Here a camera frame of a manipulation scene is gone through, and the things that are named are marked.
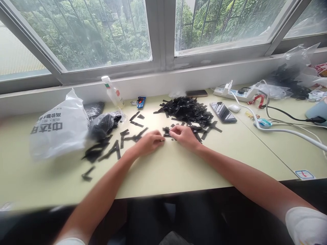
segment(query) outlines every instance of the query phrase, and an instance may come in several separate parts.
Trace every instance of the white bottle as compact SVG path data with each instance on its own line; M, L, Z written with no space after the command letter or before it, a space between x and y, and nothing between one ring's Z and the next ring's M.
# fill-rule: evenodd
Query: white bottle
M109 95L115 107L123 108L125 105L124 100L120 95L119 90L112 85L110 78L108 76L103 76L101 79L104 82L107 88L107 94Z

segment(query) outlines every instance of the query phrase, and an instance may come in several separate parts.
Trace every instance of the window glass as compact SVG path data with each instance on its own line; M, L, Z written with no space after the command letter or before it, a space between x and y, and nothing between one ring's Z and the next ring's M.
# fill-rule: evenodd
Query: window glass
M327 33L327 1L312 0L285 38Z
M176 0L176 55L270 42L286 0Z
M49 73L2 22L0 37L0 81Z
M144 0L11 0L68 71L151 58Z

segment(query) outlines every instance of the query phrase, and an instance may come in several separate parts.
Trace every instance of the window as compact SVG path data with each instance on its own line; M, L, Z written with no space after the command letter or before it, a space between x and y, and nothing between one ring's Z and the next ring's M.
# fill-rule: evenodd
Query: window
M143 0L11 0L60 72L151 59Z
M2 22L0 37L0 81L49 73Z
M2 82L0 93L327 46L326 0L1 0L0 20L12 34L1 40L3 52L26 47L18 61L1 56L0 81L40 75L33 86L21 79L6 90Z
M177 56L267 44L283 17L286 0L177 0Z
M321 33L327 33L327 1L312 0L284 39Z

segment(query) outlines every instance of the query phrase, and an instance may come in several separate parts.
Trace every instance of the finger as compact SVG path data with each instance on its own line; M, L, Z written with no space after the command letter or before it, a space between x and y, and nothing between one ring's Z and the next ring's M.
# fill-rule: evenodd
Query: finger
M159 130L154 130L151 133L154 135L162 135Z
M164 141L155 141L154 142L154 149L158 148L159 146L163 146L164 145Z
M180 135L176 134L173 131L169 131L170 136L172 136L175 140L178 140L180 138Z
M165 141L166 139L162 135L152 135L153 141Z
M178 125L175 125L171 130L170 132L174 132L176 134L181 134L181 131L177 128Z
M186 126L182 126L182 125L175 125L174 127L176 127L178 130L180 130L180 131L183 131L183 130L185 130L185 129L187 129L188 127L186 127Z

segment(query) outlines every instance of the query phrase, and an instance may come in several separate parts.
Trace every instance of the window frame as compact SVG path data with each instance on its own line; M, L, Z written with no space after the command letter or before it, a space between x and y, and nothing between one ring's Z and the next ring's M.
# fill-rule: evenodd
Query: window frame
M47 45L41 40L41 38L39 38L33 28L22 17L10 0L2 0L0 2L0 20L53 74L53 76L60 81L62 85L73 85L99 81L99 79L104 75L109 75L111 78L119 78L134 76L142 73L157 72L161 70L160 57L162 54L160 52L157 22L157 2L145 0L145 7L149 27L152 60L79 71L66 70L66 68L54 56Z
M293 24L296 22L298 17L302 14L310 2L311 0L293 0L293 2L289 1L289 4L283 7L285 10L281 11L280 13L280 24L275 27L277 32L274 36L271 37L272 41L268 44L197 53L185 56L174 56L173 69L200 66L204 64L234 62L269 56L283 40L288 30L293 26ZM212 50L214 50L217 46L218 45L211 45L195 49L206 50L212 48Z
M186 50L190 52L189 55L175 56L176 0L145 0L150 48L152 52L151 61L61 72L61 70L66 70L60 65L61 63L53 55L51 50L39 38L10 0L2 0L0 1L0 20L51 74L8 80L1 82L0 88L8 86L8 89L4 89L3 91L10 93L11 91L15 92L51 86L98 82L103 75L109 75L111 78L123 78L185 67L241 62L242 60L269 56L276 52L288 51L295 46L294 43L291 44L294 40L297 42L306 40L312 43L319 38L327 37L327 34L323 34L283 40L284 36L311 0L293 0L292 3L294 2L296 4L284 6L287 12L283 13L279 21L281 25L278 25L277 32L271 37L271 42L268 44L226 50L217 50L219 45L211 45L195 48L204 50L205 53L192 53L195 49L189 49Z

